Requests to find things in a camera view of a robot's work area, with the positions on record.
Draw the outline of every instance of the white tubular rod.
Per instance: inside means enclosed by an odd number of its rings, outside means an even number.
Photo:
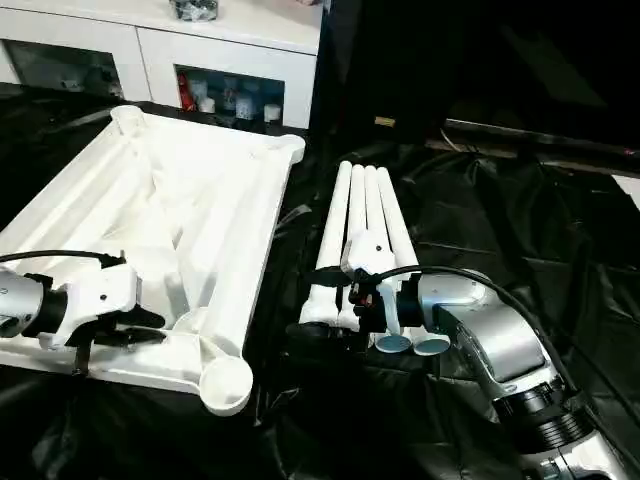
[[[384,222],[376,168],[369,165],[364,169],[364,175],[367,203],[367,228],[376,234],[377,240],[383,248],[391,250],[389,237],[387,236],[387,226]]]
[[[316,268],[331,267],[340,264],[342,239],[344,237],[347,203],[349,202],[349,183],[351,182],[351,164],[342,162],[338,169],[336,186],[333,189],[329,216],[324,227],[322,243]],[[300,323],[324,322],[331,326],[338,323],[336,289],[312,285],[309,298],[300,311]]]
[[[367,212],[365,207],[364,167],[354,165],[351,170],[351,191],[349,192],[349,223],[347,225],[347,241],[367,228]],[[338,314],[338,326],[349,328],[355,332],[360,330],[360,322],[353,305],[349,302],[349,290],[342,292],[342,308]]]
[[[396,265],[398,267],[407,267],[409,265],[418,265],[418,257],[413,249],[411,238],[404,223],[402,210],[396,197],[396,192],[389,177],[389,171],[386,168],[378,169],[378,187],[382,197],[382,208],[384,209],[387,227],[389,229],[389,238],[391,238],[391,246],[396,256]],[[405,329],[405,336],[411,340],[414,352],[418,355],[435,355],[442,353],[449,348],[449,337],[436,333],[427,332],[424,327],[409,327]]]
[[[389,171],[386,168],[378,169],[378,188],[380,188],[382,208],[387,221],[391,249],[396,256],[397,266],[418,265],[418,257],[416,257],[416,252],[413,249],[413,244],[402,216],[402,210],[400,210],[400,204],[393,189]]]
[[[389,246],[389,237],[387,236],[387,225],[385,223],[382,200],[380,197],[380,189],[378,187],[378,174],[375,167],[369,165],[365,168],[365,191],[367,203],[367,229],[373,232],[376,240],[387,250],[391,250]],[[373,335],[373,341],[376,348],[385,353],[399,353],[411,346],[406,338],[400,335],[391,335],[387,333],[376,333]]]

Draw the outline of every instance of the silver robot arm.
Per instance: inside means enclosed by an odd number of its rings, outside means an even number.
[[[462,276],[422,275],[425,326],[446,332],[492,402],[535,480],[627,480],[584,409],[565,406],[564,380],[527,321],[491,289]]]

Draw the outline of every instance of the small jar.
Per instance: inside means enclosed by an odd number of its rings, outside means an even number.
[[[218,0],[169,0],[179,20],[209,22],[218,18]]]

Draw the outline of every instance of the black cable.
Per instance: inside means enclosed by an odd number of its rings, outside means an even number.
[[[100,262],[102,268],[113,267],[114,265],[121,265],[125,263],[124,258],[114,257],[112,255],[107,255],[106,253],[85,252],[82,250],[34,250],[32,252],[9,253],[7,255],[0,255],[0,263],[39,257],[95,258]]]

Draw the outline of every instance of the black plastic sheet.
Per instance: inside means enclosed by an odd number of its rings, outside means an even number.
[[[108,123],[109,101],[21,90],[0,100],[6,225]],[[143,105],[150,113],[181,117]],[[454,352],[439,359],[300,351],[284,335],[309,286],[338,159],[325,138],[294,166],[245,356],[253,397],[232,418],[199,398],[0,368],[7,478],[516,479],[517,455]],[[559,322],[640,395],[640,213],[612,178],[533,160],[378,146],[422,263],[481,271],[544,312],[576,380],[624,444],[640,434],[558,335]]]

